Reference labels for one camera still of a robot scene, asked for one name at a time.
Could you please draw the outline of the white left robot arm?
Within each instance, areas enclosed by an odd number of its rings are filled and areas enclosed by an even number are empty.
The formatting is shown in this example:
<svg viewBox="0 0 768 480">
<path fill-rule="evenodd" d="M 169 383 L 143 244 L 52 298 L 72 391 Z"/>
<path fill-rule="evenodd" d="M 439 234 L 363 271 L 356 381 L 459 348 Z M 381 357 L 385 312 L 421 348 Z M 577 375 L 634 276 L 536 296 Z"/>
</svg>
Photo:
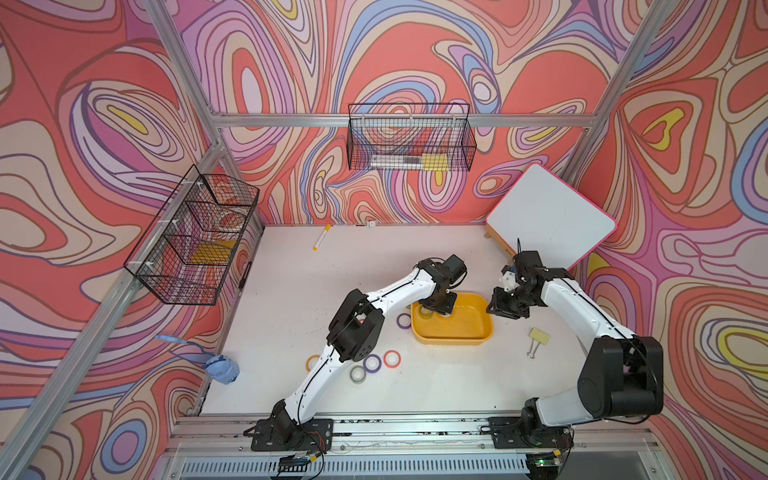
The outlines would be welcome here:
<svg viewBox="0 0 768 480">
<path fill-rule="evenodd" d="M 326 346 L 316 364 L 291 395 L 276 402 L 270 419 L 288 429 L 311 420 L 328 388 L 373 352 L 388 313 L 417 303 L 431 312 L 450 314 L 457 300 L 454 289 L 466 273 L 464 261 L 456 255 L 427 258 L 379 290 L 350 291 L 329 323 Z"/>
</svg>

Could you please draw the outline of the yellow-green tape roll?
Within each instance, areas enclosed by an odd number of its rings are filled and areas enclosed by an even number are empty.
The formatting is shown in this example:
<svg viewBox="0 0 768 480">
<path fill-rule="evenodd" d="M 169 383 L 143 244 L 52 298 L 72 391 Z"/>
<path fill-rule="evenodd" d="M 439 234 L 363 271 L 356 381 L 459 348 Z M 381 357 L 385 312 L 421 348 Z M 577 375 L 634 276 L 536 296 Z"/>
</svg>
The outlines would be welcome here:
<svg viewBox="0 0 768 480">
<path fill-rule="evenodd" d="M 424 306 L 421 306 L 419 308 L 419 316 L 421 318 L 427 319 L 427 318 L 431 318 L 433 315 L 434 315 L 434 312 L 432 310 L 429 310 Z"/>
</svg>

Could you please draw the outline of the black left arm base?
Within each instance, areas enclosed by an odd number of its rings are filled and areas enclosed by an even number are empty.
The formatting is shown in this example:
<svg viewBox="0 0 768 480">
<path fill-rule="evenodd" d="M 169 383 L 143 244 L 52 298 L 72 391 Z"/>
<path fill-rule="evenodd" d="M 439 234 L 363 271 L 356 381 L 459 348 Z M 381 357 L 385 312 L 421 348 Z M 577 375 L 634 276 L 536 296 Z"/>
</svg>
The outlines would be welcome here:
<svg viewBox="0 0 768 480">
<path fill-rule="evenodd" d="M 251 439 L 254 452 L 309 451 L 326 452 L 332 446 L 334 421 L 320 418 L 302 424 L 289 415 L 284 400 L 278 401 L 268 418 L 260 419 L 243 431 Z"/>
</svg>

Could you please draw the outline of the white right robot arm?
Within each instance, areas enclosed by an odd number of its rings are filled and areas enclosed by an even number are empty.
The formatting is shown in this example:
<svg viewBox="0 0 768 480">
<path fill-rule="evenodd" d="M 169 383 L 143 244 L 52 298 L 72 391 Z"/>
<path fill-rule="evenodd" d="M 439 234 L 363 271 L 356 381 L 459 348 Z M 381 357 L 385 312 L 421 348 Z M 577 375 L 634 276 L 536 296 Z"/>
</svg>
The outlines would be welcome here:
<svg viewBox="0 0 768 480">
<path fill-rule="evenodd" d="M 664 351 L 660 342 L 640 336 L 589 298 L 570 272 L 547 267 L 534 250 L 520 251 L 502 269 L 487 312 L 525 319 L 531 309 L 549 308 L 572 330 L 586 353 L 575 386 L 526 401 L 522 429 L 534 432 L 631 417 L 640 422 L 664 408 Z"/>
</svg>

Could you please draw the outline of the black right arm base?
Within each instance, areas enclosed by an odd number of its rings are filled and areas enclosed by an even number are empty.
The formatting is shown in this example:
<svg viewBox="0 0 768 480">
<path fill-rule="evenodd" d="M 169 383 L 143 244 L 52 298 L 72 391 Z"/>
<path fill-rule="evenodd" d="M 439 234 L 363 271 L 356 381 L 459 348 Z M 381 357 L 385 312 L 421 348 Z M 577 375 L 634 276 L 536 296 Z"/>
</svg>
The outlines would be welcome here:
<svg viewBox="0 0 768 480">
<path fill-rule="evenodd" d="M 488 424 L 479 428 L 480 433 L 490 435 L 496 449 L 570 449 L 574 443 L 573 432 L 566 426 L 544 425 L 537 401 L 537 397 L 527 400 L 517 417 L 490 417 Z"/>
</svg>

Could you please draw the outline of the orange tape roll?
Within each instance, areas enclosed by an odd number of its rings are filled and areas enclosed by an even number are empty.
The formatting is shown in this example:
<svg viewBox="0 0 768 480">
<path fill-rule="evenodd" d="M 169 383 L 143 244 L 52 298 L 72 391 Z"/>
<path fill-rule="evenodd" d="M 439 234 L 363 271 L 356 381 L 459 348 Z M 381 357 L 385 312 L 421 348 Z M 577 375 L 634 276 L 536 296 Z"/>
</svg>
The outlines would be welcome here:
<svg viewBox="0 0 768 480">
<path fill-rule="evenodd" d="M 305 362 L 306 371 L 311 372 L 321 359 L 321 355 L 310 356 Z"/>
</svg>

